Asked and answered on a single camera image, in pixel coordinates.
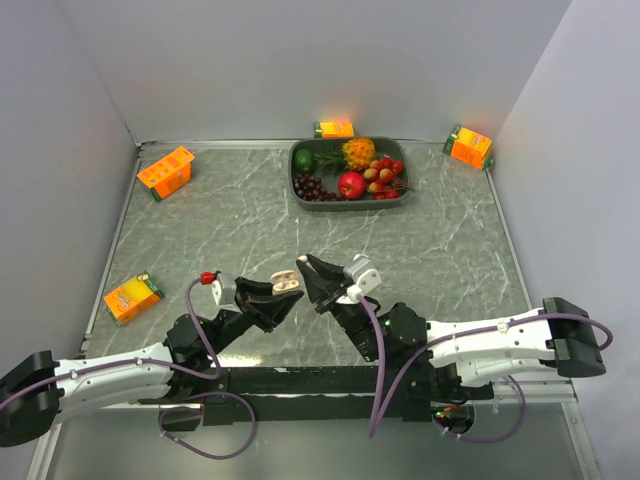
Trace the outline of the pink earbuds charging case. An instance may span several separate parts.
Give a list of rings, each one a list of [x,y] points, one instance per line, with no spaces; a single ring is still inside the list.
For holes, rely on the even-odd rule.
[[[300,280],[294,270],[282,270],[275,272],[270,277],[272,294],[281,295],[300,289]]]

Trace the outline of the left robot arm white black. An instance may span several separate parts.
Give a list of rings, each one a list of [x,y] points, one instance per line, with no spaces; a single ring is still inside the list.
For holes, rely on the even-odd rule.
[[[210,286],[214,319],[198,316],[189,306],[162,342],[93,359],[56,360],[51,351],[39,351],[5,374],[2,447],[31,442],[57,423],[103,407],[189,400],[203,383],[222,376],[219,353],[253,327],[272,332],[303,296],[291,270],[267,282],[205,272],[191,284]]]

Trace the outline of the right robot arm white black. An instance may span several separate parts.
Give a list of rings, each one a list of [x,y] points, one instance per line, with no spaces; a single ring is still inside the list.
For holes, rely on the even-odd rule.
[[[316,312],[330,314],[365,361],[423,363],[448,398],[517,373],[553,369],[565,378],[590,378],[606,372],[595,334],[600,324],[561,297],[507,317],[429,321],[404,302],[380,312],[370,294],[381,275],[365,255],[339,266],[308,254],[296,265]]]

